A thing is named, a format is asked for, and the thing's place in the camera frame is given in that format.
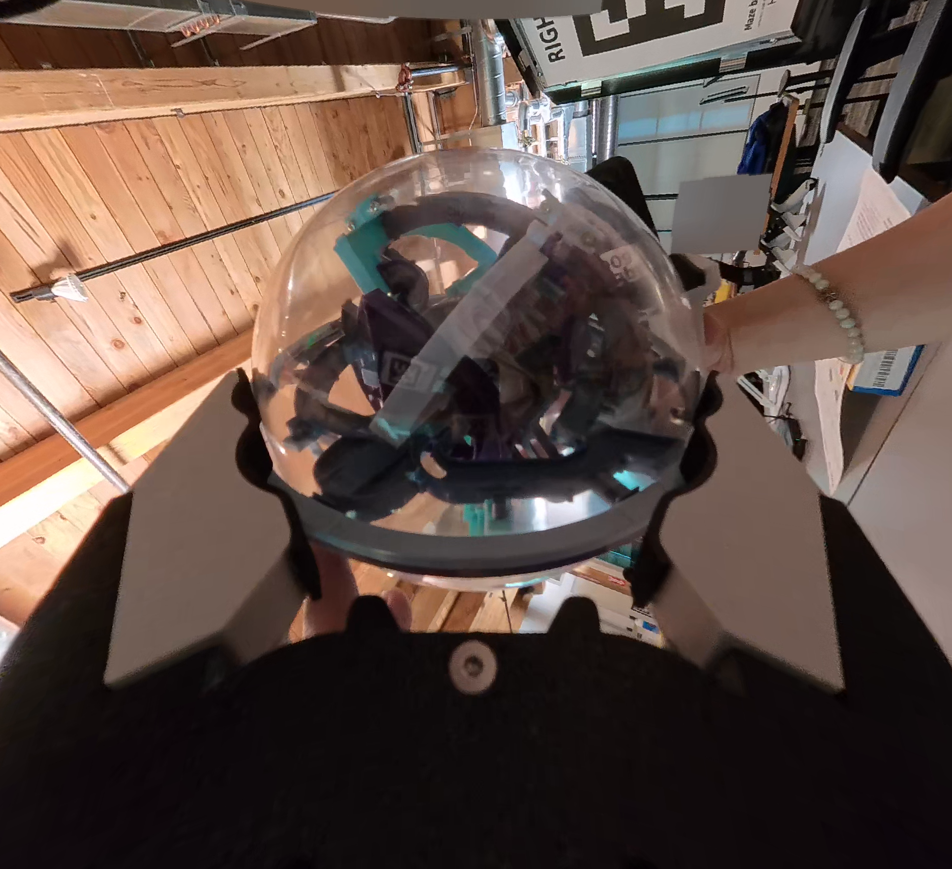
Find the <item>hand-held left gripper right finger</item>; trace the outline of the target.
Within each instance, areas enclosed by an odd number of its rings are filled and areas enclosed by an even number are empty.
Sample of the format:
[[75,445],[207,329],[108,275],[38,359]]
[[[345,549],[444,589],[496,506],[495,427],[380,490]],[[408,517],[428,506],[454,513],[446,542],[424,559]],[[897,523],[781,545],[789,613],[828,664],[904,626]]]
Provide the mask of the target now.
[[639,495],[629,584],[666,650],[715,668],[739,652],[844,687],[820,495],[732,381],[711,374],[682,453]]

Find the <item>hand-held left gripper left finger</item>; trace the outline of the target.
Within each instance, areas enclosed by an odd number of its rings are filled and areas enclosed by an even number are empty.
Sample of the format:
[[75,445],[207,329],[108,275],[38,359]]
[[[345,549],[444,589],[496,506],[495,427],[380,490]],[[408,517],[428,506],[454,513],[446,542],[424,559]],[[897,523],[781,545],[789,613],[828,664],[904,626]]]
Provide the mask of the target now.
[[221,378],[132,492],[104,683],[207,650],[254,661],[288,636],[319,569],[274,473],[251,382]]

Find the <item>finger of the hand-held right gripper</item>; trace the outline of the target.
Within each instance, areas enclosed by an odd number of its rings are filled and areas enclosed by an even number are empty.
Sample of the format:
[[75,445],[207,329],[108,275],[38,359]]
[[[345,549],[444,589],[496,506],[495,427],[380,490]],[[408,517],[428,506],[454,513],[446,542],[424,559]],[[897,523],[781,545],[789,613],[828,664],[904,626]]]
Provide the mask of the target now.
[[684,291],[716,291],[720,287],[719,264],[706,256],[673,253],[671,263]]

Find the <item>clear maze ball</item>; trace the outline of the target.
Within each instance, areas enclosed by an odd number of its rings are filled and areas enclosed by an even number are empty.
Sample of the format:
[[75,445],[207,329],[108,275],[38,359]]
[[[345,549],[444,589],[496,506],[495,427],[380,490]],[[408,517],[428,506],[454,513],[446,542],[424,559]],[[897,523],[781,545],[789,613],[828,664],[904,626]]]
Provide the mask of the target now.
[[268,283],[252,388],[305,534],[435,579],[631,553],[701,398],[651,229],[570,167],[414,156],[322,205]]

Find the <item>person's right forearm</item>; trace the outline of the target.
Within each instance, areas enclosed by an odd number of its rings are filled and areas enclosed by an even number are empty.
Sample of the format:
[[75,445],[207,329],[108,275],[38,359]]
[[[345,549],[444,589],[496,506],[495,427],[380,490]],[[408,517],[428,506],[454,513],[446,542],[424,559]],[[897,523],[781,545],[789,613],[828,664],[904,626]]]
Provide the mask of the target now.
[[827,262],[865,353],[951,336],[951,196]]

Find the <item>person's right hand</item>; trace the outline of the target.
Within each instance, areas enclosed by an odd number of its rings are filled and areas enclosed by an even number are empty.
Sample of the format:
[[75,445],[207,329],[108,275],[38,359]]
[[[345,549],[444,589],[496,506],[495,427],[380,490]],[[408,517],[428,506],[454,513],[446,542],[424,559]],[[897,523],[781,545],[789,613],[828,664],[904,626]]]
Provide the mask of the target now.
[[794,363],[843,359],[848,328],[809,280],[793,274],[704,310],[704,367],[727,376]]

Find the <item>person's left hand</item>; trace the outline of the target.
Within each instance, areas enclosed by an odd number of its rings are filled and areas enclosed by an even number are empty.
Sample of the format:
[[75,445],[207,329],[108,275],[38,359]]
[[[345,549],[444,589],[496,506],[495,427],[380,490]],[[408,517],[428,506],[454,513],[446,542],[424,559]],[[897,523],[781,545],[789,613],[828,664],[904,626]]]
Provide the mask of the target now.
[[[319,542],[311,550],[320,579],[320,596],[303,605],[303,639],[341,633],[347,628],[351,607],[359,590],[349,560]],[[409,632],[412,625],[411,601],[397,588],[379,596],[385,601],[396,625]]]

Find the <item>framed marker sign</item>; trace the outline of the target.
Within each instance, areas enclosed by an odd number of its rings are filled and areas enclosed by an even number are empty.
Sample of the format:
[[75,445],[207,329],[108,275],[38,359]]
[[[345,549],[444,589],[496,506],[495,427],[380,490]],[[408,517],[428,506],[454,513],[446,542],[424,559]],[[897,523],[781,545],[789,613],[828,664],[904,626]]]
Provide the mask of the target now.
[[500,20],[535,91],[605,90],[609,81],[745,58],[795,44],[803,0],[601,0],[589,14]]

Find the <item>thin ceiling pipe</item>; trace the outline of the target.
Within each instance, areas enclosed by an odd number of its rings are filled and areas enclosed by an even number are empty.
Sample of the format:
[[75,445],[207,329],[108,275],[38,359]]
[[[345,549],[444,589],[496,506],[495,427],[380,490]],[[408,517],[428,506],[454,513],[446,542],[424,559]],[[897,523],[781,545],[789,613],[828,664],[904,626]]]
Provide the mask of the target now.
[[59,411],[53,402],[30,381],[4,352],[1,352],[1,373],[29,403],[46,418],[49,425],[73,451],[98,472],[103,480],[117,489],[120,494],[127,494],[131,491],[130,484],[123,476],[110,465],[98,450],[80,433],[78,428]]

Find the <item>white paper sheet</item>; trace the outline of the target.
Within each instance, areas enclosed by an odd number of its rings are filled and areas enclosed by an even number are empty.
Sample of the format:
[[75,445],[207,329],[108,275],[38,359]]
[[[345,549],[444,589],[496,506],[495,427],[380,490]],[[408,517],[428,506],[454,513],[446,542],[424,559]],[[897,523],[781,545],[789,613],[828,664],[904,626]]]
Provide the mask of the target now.
[[859,196],[838,245],[842,253],[908,220],[912,212],[873,168],[862,176]]

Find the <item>blue label box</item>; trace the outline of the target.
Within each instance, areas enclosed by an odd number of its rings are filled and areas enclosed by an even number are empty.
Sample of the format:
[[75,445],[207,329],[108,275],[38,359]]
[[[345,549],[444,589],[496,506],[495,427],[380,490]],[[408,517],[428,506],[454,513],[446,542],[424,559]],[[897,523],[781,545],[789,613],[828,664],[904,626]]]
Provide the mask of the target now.
[[923,345],[868,353],[854,366],[847,386],[854,392],[886,397],[900,396],[917,363]]

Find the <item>black office chair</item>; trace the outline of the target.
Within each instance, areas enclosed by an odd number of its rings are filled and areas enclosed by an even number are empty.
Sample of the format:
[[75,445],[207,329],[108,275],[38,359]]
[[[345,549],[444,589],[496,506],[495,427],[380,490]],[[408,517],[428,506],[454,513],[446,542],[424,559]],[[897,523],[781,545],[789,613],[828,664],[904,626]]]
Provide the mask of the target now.
[[871,167],[891,183],[912,133],[939,79],[950,74],[951,0],[927,0],[901,57],[876,131]]

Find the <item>black track light bar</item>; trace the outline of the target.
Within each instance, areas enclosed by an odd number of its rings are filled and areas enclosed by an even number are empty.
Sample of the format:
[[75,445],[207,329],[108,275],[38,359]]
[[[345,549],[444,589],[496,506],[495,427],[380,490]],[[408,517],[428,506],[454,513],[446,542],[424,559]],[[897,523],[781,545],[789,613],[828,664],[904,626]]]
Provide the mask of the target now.
[[106,261],[99,266],[85,268],[74,273],[74,277],[80,284],[95,280],[108,275],[114,275],[129,268],[135,268],[145,263],[168,257],[187,248],[193,248],[200,244],[207,244],[219,238],[230,236],[232,234],[252,229],[258,225],[268,225],[285,217],[303,211],[305,209],[316,209],[319,206],[331,200],[337,191],[332,190],[328,193],[320,194],[300,202],[287,206],[281,206],[278,209],[268,210],[240,221],[225,224],[218,228],[206,232],[184,237],[178,241],[168,244],[159,244],[158,246],[128,255],[116,260]]

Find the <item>round metal duct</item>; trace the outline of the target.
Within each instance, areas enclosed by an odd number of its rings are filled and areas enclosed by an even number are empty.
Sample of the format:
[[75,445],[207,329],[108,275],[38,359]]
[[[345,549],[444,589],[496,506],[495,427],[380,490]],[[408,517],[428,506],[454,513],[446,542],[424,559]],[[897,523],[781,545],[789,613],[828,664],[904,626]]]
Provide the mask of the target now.
[[506,123],[505,41],[491,20],[470,23],[470,49],[482,127]]

